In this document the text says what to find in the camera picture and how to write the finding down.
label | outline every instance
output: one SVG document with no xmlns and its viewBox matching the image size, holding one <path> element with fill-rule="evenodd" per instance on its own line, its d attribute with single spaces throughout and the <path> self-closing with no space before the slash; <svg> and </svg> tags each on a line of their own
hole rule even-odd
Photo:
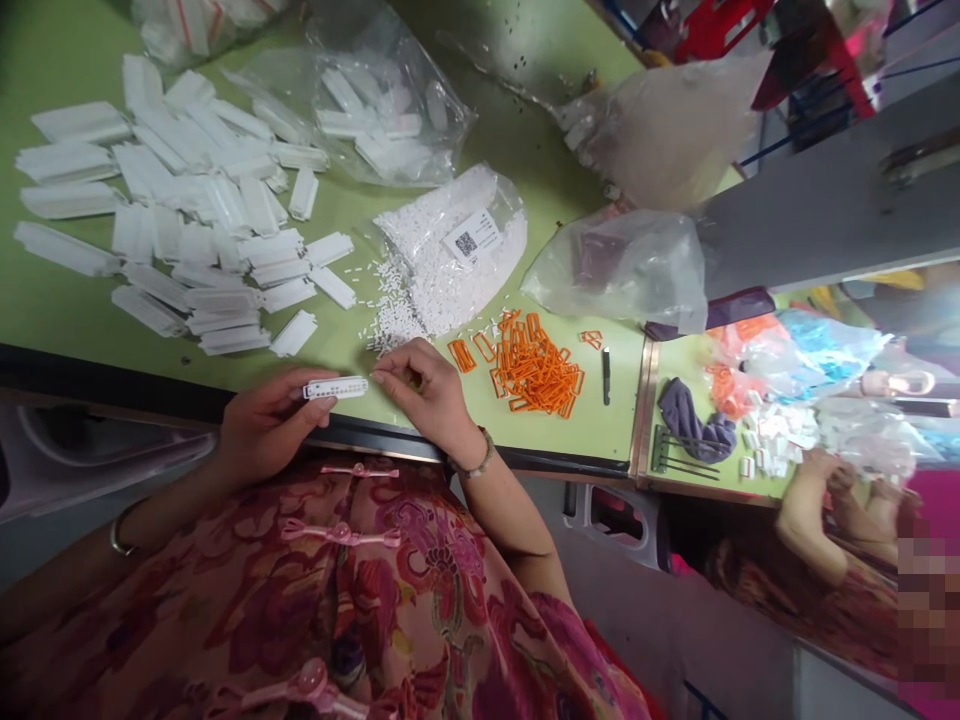
<svg viewBox="0 0 960 720">
<path fill-rule="evenodd" d="M 486 210 L 476 212 L 443 239 L 453 256 L 468 267 L 477 264 L 480 255 L 489 255 L 503 242 L 503 236 Z"/>
</svg>

floral dress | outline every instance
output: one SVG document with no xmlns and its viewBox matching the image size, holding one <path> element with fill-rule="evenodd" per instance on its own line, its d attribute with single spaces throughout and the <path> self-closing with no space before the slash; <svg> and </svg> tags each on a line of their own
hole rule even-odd
<svg viewBox="0 0 960 720">
<path fill-rule="evenodd" d="M 441 468 L 355 462 L 231 498 L 6 648 L 0 716 L 649 717 L 576 613 L 524 592 Z M 307 668 L 342 702 L 300 702 Z"/>
</svg>

gray cloth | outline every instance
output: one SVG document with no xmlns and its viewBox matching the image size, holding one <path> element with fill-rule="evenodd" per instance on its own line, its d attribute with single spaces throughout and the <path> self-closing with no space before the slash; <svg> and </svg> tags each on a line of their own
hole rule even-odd
<svg viewBox="0 0 960 720">
<path fill-rule="evenodd" d="M 733 453 L 737 446 L 737 424 L 723 413 L 711 415 L 706 425 L 700 422 L 690 388 L 680 378 L 667 383 L 658 405 L 667 429 L 697 460 L 713 465 Z"/>
</svg>

qr code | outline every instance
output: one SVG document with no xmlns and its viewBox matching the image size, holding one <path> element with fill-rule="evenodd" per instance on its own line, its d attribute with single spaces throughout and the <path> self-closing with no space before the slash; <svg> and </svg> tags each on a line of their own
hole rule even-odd
<svg viewBox="0 0 960 720">
<path fill-rule="evenodd" d="M 464 233 L 456 239 L 457 247 L 463 253 L 465 258 L 469 258 L 477 250 L 477 244 L 470 237 L 470 233 Z"/>
</svg>

silver bangle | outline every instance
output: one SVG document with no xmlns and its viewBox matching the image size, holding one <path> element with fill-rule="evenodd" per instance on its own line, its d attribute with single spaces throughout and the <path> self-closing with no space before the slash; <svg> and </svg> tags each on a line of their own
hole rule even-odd
<svg viewBox="0 0 960 720">
<path fill-rule="evenodd" d="M 464 480 L 472 480 L 473 478 L 478 478 L 483 475 L 490 466 L 490 461 L 493 460 L 493 453 L 495 453 L 497 450 L 496 446 L 493 444 L 493 438 L 490 437 L 490 433 L 487 432 L 487 429 L 479 425 L 477 427 L 480 428 L 480 432 L 483 433 L 483 437 L 487 441 L 487 455 L 483 458 L 483 462 L 480 463 L 480 467 L 478 467 L 476 470 L 465 470 L 457 465 L 456 460 L 449 458 L 450 464 L 453 465 L 453 469 L 456 470 L 457 474 Z"/>
<path fill-rule="evenodd" d="M 133 505 L 128 507 L 122 513 L 120 513 L 117 516 L 117 519 L 113 521 L 113 524 L 110 525 L 110 547 L 112 547 L 117 554 L 123 557 L 130 557 L 140 548 L 138 548 L 136 545 L 124 545 L 120 542 L 120 523 L 126 520 L 127 515 L 133 512 L 133 509 L 144 500 L 138 500 Z"/>
</svg>

